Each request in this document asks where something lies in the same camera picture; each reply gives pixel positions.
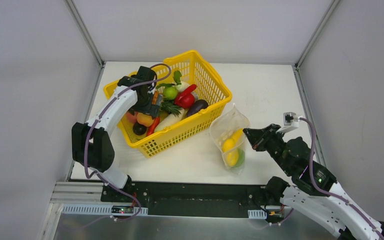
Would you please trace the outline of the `yellow plastic shopping basket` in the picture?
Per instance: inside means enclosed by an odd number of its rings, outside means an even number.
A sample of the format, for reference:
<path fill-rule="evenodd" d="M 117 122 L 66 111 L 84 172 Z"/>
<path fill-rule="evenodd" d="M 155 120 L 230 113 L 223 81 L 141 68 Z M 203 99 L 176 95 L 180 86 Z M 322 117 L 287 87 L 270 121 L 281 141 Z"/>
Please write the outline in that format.
<path fill-rule="evenodd" d="M 166 58 L 165 66 L 153 70 L 162 95 L 160 114 L 154 123 L 150 117 L 124 115 L 117 123 L 129 147 L 138 149 L 145 157 L 163 150 L 201 132 L 221 115 L 231 101 L 232 93 L 221 76 L 196 50 Z"/>

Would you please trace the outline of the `yellow toy lemon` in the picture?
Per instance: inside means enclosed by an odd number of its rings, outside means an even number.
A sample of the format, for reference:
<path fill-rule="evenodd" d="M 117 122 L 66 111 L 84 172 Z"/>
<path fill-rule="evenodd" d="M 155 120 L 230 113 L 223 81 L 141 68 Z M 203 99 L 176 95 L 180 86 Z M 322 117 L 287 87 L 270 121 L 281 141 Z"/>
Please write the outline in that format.
<path fill-rule="evenodd" d="M 236 146 L 236 141 L 233 138 L 226 139 L 221 147 L 223 153 L 226 153 Z"/>

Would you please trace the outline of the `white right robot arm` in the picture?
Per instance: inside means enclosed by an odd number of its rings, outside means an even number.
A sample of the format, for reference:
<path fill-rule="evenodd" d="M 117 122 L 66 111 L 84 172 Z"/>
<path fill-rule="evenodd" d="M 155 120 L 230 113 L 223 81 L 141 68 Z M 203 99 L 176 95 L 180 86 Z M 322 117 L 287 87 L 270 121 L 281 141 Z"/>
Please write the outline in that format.
<path fill-rule="evenodd" d="M 252 148 L 267 152 L 292 181 L 273 176 L 265 185 L 264 200 L 291 207 L 338 240 L 383 240 L 384 221 L 364 212 L 325 166 L 310 160 L 313 151 L 302 137 L 284 141 L 280 128 L 243 129 Z"/>

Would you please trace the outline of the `green toy pepper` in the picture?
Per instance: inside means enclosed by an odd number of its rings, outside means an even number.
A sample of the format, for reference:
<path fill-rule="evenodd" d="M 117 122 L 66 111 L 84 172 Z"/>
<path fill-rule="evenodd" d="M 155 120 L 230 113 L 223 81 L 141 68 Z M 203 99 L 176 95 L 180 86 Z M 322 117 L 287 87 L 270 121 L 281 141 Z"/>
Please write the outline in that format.
<path fill-rule="evenodd" d="M 234 166 L 235 168 L 238 168 L 238 167 L 243 165 L 243 163 L 245 161 L 245 156 L 246 156 L 245 151 L 240 149 L 240 148 L 237 150 L 237 152 L 238 152 L 238 159 L 237 159 L 237 162 Z"/>

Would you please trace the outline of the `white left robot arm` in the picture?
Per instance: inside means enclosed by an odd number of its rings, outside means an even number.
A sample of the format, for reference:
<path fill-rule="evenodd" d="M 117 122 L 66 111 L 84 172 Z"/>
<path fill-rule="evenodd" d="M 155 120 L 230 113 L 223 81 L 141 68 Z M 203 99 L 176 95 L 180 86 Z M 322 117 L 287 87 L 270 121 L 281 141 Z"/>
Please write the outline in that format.
<path fill-rule="evenodd" d="M 115 150 L 110 136 L 129 111 L 154 120 L 160 115 L 162 95 L 156 91 L 160 81 L 153 67 L 140 66 L 137 73 L 122 77 L 105 105 L 86 122 L 71 128 L 72 159 L 80 163 L 90 178 L 92 170 L 114 186 L 113 195 L 120 202 L 132 198 L 133 189 L 126 185 L 131 178 L 114 164 Z"/>

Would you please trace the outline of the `clear zip top bag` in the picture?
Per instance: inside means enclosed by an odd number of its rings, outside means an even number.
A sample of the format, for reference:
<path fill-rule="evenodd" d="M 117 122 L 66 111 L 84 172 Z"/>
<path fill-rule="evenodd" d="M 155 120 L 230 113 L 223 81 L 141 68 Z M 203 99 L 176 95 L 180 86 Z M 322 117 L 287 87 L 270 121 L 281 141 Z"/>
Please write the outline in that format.
<path fill-rule="evenodd" d="M 247 139 L 244 129 L 248 127 L 249 119 L 236 104 L 210 124 L 209 135 L 220 151 L 225 169 L 232 175 L 240 175 L 245 168 Z"/>

